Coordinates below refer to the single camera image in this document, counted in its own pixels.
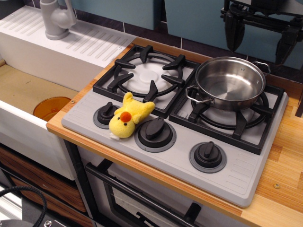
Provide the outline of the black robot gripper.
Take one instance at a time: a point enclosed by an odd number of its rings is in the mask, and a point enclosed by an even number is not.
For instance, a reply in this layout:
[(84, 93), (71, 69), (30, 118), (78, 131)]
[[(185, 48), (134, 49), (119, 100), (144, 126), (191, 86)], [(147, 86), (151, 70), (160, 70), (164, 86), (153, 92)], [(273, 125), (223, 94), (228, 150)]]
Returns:
[(227, 47), (235, 52), (242, 43), (245, 25), (287, 26), (276, 48), (275, 65), (283, 65), (294, 49), (303, 25), (303, 5), (296, 0), (225, 0), (221, 9)]

